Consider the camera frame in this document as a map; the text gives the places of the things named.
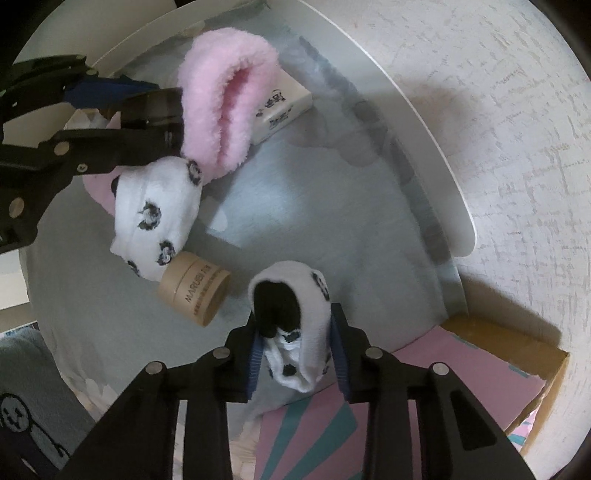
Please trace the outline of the blue floral cloth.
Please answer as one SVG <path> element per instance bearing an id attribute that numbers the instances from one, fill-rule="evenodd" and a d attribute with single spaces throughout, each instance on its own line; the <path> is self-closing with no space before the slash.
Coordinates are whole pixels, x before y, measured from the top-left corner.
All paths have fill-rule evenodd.
<path id="1" fill-rule="evenodd" d="M 94 418 L 148 362 L 183 365 L 221 346 L 249 317 L 249 281 L 279 261 L 322 272 L 349 323 L 387 350 L 467 310 L 440 223 L 398 134 L 374 105 L 266 5 L 207 26 L 266 38 L 314 105 L 202 192 L 186 247 L 231 275 L 205 327 L 111 253 L 112 217 L 80 179 L 51 202 L 21 264 L 45 343 Z"/>

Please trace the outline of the white tray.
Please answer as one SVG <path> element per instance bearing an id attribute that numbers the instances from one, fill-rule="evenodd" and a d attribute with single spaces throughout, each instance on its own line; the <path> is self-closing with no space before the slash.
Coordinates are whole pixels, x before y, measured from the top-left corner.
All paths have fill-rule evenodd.
<path id="1" fill-rule="evenodd" d="M 66 1 L 51 7 L 16 50 L 19 61 L 79 53 L 110 75 L 141 53 L 238 1 Z M 335 22 L 304 1 L 270 1 L 270 11 L 304 37 L 373 104 L 396 135 L 456 257 L 469 256 L 477 233 L 456 178 L 415 107 L 376 60 Z"/>

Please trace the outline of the white small carton box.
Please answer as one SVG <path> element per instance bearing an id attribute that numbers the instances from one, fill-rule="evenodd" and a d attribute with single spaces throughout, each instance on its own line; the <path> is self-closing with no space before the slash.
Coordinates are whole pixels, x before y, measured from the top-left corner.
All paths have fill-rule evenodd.
<path id="1" fill-rule="evenodd" d="M 281 70 L 276 87 L 256 112 L 252 126 L 252 145 L 259 145 L 289 125 L 310 110 L 312 103 L 311 92 Z"/>

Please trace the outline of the white panda sock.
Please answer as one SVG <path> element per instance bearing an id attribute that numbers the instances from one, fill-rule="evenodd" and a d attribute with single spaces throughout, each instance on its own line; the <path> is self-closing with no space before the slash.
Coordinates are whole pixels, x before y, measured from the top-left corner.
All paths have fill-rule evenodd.
<path id="1" fill-rule="evenodd" d="M 160 281 L 188 239 L 202 186 L 197 163 L 179 157 L 123 171 L 115 194 L 110 252 L 137 276 Z"/>
<path id="2" fill-rule="evenodd" d="M 331 296 L 322 272 L 276 262 L 252 278 L 249 302 L 271 377 L 300 393 L 314 391 L 331 360 Z"/>

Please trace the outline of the black cosmetic tube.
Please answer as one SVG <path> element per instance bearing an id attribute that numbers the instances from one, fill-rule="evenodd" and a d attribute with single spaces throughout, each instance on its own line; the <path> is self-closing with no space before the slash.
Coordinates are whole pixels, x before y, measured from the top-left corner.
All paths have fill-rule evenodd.
<path id="1" fill-rule="evenodd" d="M 122 130 L 140 130 L 155 140 L 163 156 L 178 156 L 184 122 L 181 89 L 166 88 L 124 99 L 118 107 Z"/>

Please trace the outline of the pink fuzzy sock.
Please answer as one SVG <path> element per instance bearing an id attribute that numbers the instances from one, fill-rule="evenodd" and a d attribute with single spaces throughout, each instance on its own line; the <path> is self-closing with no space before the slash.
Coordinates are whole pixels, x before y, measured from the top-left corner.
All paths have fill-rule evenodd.
<path id="1" fill-rule="evenodd" d="M 115 215 L 117 183 L 124 170 L 124 167 L 118 166 L 109 173 L 84 175 L 82 177 L 86 192 L 111 216 Z"/>
<path id="2" fill-rule="evenodd" d="M 194 39 L 177 72 L 181 155 L 197 163 L 205 183 L 245 162 L 256 112 L 279 74 L 279 54 L 259 35 L 221 28 Z"/>

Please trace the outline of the beige round cosmetic jar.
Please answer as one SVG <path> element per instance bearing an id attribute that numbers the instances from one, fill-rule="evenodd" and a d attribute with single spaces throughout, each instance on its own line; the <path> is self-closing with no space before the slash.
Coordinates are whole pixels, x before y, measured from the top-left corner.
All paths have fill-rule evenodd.
<path id="1" fill-rule="evenodd" d="M 228 293 L 230 273 L 193 253 L 180 252 L 164 270 L 158 296 L 177 313 L 206 327 Z"/>

